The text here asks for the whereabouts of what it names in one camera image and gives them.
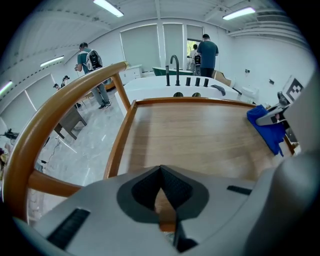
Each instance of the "black cable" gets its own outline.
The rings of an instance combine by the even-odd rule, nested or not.
[[[50,158],[55,154],[56,147],[58,147],[59,144],[60,144],[60,143],[59,143],[59,141],[58,141],[58,143],[55,145],[55,147],[54,147],[54,149],[53,149],[52,155],[50,155],[50,157],[49,157],[48,162],[41,160],[41,163],[43,163],[43,164],[48,164],[48,163],[50,162]]]

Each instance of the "wooden railing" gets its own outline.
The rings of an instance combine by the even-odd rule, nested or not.
[[[63,197],[69,197],[81,188],[35,170],[36,160],[64,114],[78,99],[106,79],[113,78],[124,107],[126,110],[130,108],[119,76],[119,72],[127,67],[128,63],[123,61],[78,78],[48,99],[27,123],[12,150],[3,181],[3,202],[13,216],[27,221],[28,188]]]

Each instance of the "blue towel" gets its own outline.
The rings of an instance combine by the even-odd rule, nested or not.
[[[249,110],[246,116],[254,128],[258,131],[261,137],[264,139],[270,150],[277,155],[279,152],[281,156],[284,156],[279,143],[284,141],[286,131],[282,123],[276,123],[271,125],[259,126],[256,124],[258,118],[266,115],[268,111],[262,106],[256,106],[255,108]]]

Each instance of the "ceiling light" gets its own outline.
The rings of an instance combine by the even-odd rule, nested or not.
[[[256,12],[255,9],[253,9],[251,7],[247,7],[247,8],[241,9],[241,10],[234,11],[234,12],[228,14],[228,15],[223,16],[222,18],[224,20],[228,21],[228,20],[243,16],[243,15],[253,14],[255,12]]]
[[[14,83],[12,82],[12,81],[9,81],[9,82],[7,82],[5,85],[4,85],[4,87],[2,87],[1,89],[0,89],[0,95],[6,90],[6,89],[8,89],[10,86],[12,86]]]
[[[54,59],[52,59],[52,60],[48,60],[48,61],[42,63],[42,64],[40,65],[40,67],[43,67],[43,66],[48,65],[48,64],[50,64],[50,63],[52,63],[52,62],[61,60],[61,59],[63,59],[63,58],[64,58],[64,56],[61,56],[61,57],[58,57],[58,58],[54,58]]]
[[[117,17],[122,17],[124,15],[121,11],[119,11],[116,7],[114,7],[108,1],[105,1],[105,0],[93,0],[93,2],[95,4],[97,4],[98,6],[101,6],[102,8],[106,9],[107,11],[109,11],[110,13],[112,13],[113,15],[115,15]]]

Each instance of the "window blind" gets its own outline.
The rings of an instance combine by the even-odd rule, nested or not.
[[[176,55],[179,60],[179,67],[183,67],[184,42],[183,42],[183,25],[182,24],[163,24],[165,60],[166,65],[175,68],[176,62],[170,64],[172,55]]]
[[[142,71],[160,67],[157,25],[133,28],[120,33],[124,57],[131,66],[142,65]]]
[[[201,26],[186,25],[188,40],[202,40],[203,28]]]

